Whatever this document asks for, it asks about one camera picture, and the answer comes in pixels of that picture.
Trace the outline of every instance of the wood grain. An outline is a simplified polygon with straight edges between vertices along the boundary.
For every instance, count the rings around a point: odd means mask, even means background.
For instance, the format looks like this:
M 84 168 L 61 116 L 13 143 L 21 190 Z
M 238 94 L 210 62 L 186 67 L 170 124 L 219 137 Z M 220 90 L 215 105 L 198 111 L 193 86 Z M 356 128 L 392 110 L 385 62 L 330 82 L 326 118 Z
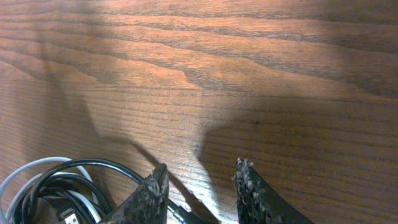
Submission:
M 395 1 L 3 0 L 4 180 L 102 157 L 236 223 L 236 159 L 315 223 L 398 222 Z M 3 209 L 42 166 L 21 174 Z M 92 169 L 121 203 L 135 185 Z M 169 217 L 169 223 L 175 223 Z

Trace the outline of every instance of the wooden surface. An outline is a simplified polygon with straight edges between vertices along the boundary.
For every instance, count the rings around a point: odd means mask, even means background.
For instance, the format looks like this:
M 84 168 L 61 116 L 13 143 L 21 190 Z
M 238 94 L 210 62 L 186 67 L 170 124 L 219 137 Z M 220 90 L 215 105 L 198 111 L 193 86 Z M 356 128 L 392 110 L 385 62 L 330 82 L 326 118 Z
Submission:
M 102 157 L 236 223 L 237 158 L 315 223 L 398 222 L 396 0 L 2 0 L 0 180 Z M 23 173 L 14 193 L 42 166 Z M 134 184 L 94 169 L 116 203 Z M 169 223 L 175 223 L 170 217 Z

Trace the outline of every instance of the wooden table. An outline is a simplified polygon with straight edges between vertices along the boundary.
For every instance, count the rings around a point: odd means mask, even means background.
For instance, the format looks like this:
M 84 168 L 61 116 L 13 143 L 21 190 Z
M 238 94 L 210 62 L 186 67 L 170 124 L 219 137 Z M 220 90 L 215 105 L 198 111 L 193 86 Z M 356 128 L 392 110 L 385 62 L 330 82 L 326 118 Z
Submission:
M 48 156 L 172 173 L 236 223 L 237 158 L 315 223 L 398 222 L 396 0 L 2 0 L 0 180 Z M 23 173 L 19 187 L 48 166 Z M 121 203 L 125 177 L 94 169 Z M 175 223 L 170 217 L 169 223 Z

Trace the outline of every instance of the metal connector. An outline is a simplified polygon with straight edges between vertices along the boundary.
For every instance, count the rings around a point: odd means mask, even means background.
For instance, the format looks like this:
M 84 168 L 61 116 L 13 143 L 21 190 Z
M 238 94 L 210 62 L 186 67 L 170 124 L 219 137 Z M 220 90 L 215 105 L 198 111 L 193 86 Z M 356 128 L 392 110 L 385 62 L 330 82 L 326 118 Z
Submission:
M 70 216 L 64 219 L 66 224 L 79 224 L 79 220 L 77 219 L 76 213 L 71 214 Z

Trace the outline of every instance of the white cable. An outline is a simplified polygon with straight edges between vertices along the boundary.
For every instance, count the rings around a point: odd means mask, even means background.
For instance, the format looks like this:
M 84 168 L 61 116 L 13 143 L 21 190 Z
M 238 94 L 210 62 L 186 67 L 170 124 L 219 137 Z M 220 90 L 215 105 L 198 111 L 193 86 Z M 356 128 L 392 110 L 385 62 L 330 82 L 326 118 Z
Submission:
M 12 174 L 10 174 L 3 183 L 1 183 L 0 185 L 0 222 L 2 224 L 10 224 L 6 217 L 4 216 L 3 210 L 1 208 L 1 197 L 4 193 L 4 190 L 6 189 L 8 183 L 15 178 L 19 173 L 21 173 L 22 171 L 32 167 L 32 166 L 36 166 L 39 164 L 43 164 L 46 162 L 66 162 L 66 161 L 70 161 L 71 159 L 66 158 L 66 157 L 48 157 L 48 158 L 44 158 L 44 159 L 39 159 L 33 162 L 30 162 L 20 168 L 18 168 L 17 170 L 15 170 Z M 84 177 L 86 177 L 86 179 L 88 179 L 89 181 L 93 181 L 90 177 L 90 175 L 87 173 L 87 170 L 84 169 L 82 166 L 78 166 L 77 169 L 80 170 L 80 172 L 83 174 Z M 93 200 L 95 203 L 98 203 L 97 198 L 95 197 L 95 195 L 93 194 Z
M 56 172 L 55 174 L 53 174 L 52 176 L 55 175 L 60 175 L 60 174 L 72 174 L 72 175 L 78 175 L 75 173 L 68 173 L 68 172 Z M 6 219 L 10 220 L 11 218 L 11 214 L 14 213 L 15 211 L 15 206 L 17 205 L 17 201 L 19 200 L 19 198 L 22 196 L 22 194 L 24 193 L 24 191 L 30 187 L 30 185 L 33 184 L 33 182 L 38 179 L 42 174 L 37 174 L 36 176 L 32 177 L 28 182 L 26 182 L 26 184 L 24 184 L 24 186 L 18 191 L 18 193 L 15 195 L 14 199 L 12 199 L 12 202 L 10 203 L 10 205 L 8 206 L 7 209 L 7 213 L 6 213 Z
M 93 204 L 86 197 L 84 197 L 81 193 L 72 190 L 68 191 L 86 205 L 88 211 L 90 211 L 91 215 L 93 216 L 95 223 L 99 223 L 101 221 L 101 217 L 98 214 L 97 210 L 95 210 Z

